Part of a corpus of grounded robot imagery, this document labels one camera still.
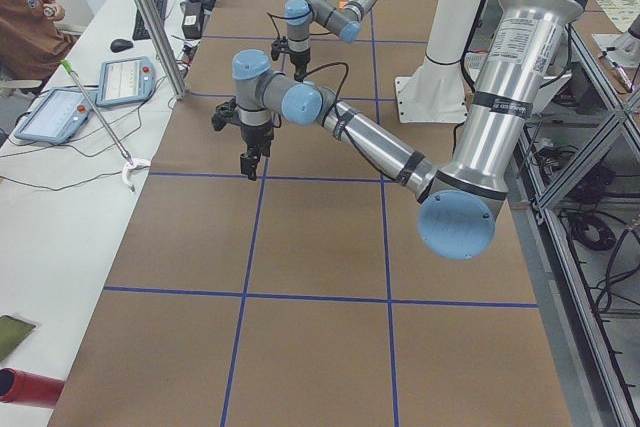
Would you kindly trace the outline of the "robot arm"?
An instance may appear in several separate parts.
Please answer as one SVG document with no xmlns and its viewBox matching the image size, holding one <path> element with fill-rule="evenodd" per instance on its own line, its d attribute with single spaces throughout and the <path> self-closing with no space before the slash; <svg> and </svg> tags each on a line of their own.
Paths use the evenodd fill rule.
<svg viewBox="0 0 640 427">
<path fill-rule="evenodd" d="M 412 148 L 343 100 L 308 81 L 310 28 L 344 42 L 359 35 L 378 0 L 289 0 L 288 35 L 270 52 L 236 53 L 234 97 L 216 111 L 246 151 L 242 173 L 254 178 L 270 153 L 274 121 L 317 124 L 352 146 L 375 170 L 411 191 L 420 206 L 422 241 L 456 260 L 478 256 L 492 242 L 507 197 L 504 173 L 526 122 L 541 110 L 549 67 L 588 0 L 438 0 L 424 60 L 396 81 L 398 120 L 406 125 L 460 122 L 463 131 L 442 165 Z"/>
<path fill-rule="evenodd" d="M 329 0 L 287 1 L 283 12 L 286 34 L 272 43 L 272 58 L 276 60 L 281 54 L 288 55 L 295 67 L 294 79 L 303 80 L 311 61 L 311 25 L 316 23 L 341 41 L 352 43 L 361 32 L 364 17 L 377 1 L 348 0 L 341 6 L 333 5 Z"/>
</svg>

